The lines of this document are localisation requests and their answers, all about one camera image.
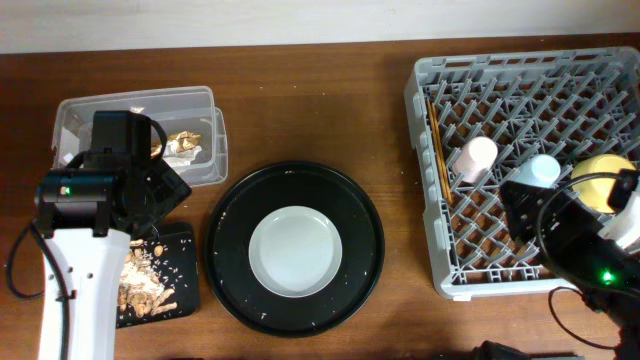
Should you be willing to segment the black rectangular bin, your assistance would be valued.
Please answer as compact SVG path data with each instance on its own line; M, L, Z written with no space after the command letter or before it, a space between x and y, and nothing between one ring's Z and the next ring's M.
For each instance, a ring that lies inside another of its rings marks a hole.
M132 327L193 314L200 306L200 297L196 243L192 226L184 222L159 225L152 229L150 236L138 239L158 241L161 245L168 247L164 254L168 264L162 266L161 269L173 268L169 280L175 286L175 301L178 303L178 307L165 315L138 319L133 315L119 312L117 306L116 326L118 328Z

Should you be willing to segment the white tissue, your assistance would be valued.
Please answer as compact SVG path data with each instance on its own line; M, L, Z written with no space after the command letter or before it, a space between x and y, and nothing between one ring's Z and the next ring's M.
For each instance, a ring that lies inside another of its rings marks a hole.
M188 150L180 151L177 141L169 141L163 153L163 160L178 174L186 171L196 159L196 156L202 151L200 145L196 145Z

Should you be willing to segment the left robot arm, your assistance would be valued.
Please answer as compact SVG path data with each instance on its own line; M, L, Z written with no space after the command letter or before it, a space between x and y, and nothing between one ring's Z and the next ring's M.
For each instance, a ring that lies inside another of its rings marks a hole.
M46 276L39 358L113 357L120 274L130 242L191 194L152 154L153 136L167 139L145 115L98 111L89 149L49 171L39 185L29 226Z

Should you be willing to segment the clear plastic waste container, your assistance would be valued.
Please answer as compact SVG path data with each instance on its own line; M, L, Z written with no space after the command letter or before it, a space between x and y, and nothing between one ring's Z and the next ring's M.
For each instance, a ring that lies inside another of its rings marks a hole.
M206 86L164 88L63 101L56 114L51 148L53 166L62 168L89 148L94 113L129 110L157 121L167 135L190 131L201 134L202 151L179 174L191 187L220 184L228 175L228 143L222 111Z

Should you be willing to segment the food scraps with rice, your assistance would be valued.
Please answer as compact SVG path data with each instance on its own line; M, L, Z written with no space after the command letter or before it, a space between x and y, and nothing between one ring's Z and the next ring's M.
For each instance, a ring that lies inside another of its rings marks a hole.
M168 247L158 241L135 239L130 242L120 275L119 312L145 319L165 315L178 307L175 286L169 280L173 268L161 269L168 264L164 257L167 250Z

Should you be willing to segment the round black serving tray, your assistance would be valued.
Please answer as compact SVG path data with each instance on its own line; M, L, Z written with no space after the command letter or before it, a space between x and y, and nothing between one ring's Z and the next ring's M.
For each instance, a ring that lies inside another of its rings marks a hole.
M266 290L248 260L255 227L271 212L288 206L322 212L343 242L334 279L303 298ZM216 297L244 325L273 336L307 337L338 326L361 308L378 281L384 251L380 217L357 183L322 164L289 161L256 170L223 196L211 217L204 262Z

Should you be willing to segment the yellow plastic bowl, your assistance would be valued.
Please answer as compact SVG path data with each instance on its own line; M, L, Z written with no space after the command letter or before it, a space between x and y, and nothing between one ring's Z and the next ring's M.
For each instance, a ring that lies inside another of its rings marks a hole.
M579 162L573 169L571 178L593 173L619 173L621 170L635 170L636 167L626 158L615 154L602 154ZM584 181L573 186L578 199L592 210L611 214L614 210L608 205L608 198L615 180L598 178Z

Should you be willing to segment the pink plastic cup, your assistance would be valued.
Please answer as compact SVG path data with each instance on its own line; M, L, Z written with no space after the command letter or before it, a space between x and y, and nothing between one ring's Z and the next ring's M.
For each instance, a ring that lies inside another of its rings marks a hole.
M498 147L493 140L477 136L462 147L452 169L464 182L477 183L489 172L497 155Z

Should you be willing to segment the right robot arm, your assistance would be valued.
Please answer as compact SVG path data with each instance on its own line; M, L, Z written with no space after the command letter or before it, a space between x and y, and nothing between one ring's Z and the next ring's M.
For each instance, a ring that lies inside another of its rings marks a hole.
M611 180L605 224L570 196L582 183ZM639 172L596 172L555 188L506 181L499 188L511 239L538 247L540 263L572 284L587 307L618 327L617 359L639 357L639 259L629 247L639 240Z

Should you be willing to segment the grey dishwasher rack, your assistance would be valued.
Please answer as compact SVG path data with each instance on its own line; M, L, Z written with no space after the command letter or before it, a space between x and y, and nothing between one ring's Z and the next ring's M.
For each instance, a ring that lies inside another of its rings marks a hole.
M639 53L631 47L418 60L404 90L420 166L423 222L436 291L444 298L544 293L561 285L531 243L508 234L499 188L547 154L567 179L601 154L639 159ZM477 183L452 169L477 136L498 155Z

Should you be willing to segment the gold coffee sachet wrapper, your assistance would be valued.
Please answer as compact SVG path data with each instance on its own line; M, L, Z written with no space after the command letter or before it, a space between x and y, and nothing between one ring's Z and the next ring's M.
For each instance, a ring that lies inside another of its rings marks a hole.
M169 141L177 141L179 143L178 149L180 151L188 150L196 145L200 145L202 135L190 131L182 131L174 133L167 138L165 149ZM151 157L155 158L163 156L165 149L162 149L162 143L157 142L151 147Z

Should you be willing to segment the light blue plastic cup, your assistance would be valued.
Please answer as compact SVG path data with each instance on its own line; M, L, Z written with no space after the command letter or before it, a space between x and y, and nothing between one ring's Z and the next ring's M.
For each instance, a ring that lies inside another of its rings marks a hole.
M560 174L560 164L554 157L539 154L521 164L511 181L533 187L551 188Z

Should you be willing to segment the grey plate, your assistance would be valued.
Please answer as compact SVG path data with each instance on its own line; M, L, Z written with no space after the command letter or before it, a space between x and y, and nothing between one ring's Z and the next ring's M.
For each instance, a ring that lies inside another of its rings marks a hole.
M250 268L269 292L284 298L314 295L336 276L343 257L339 231L322 212L288 206L265 216L248 245Z

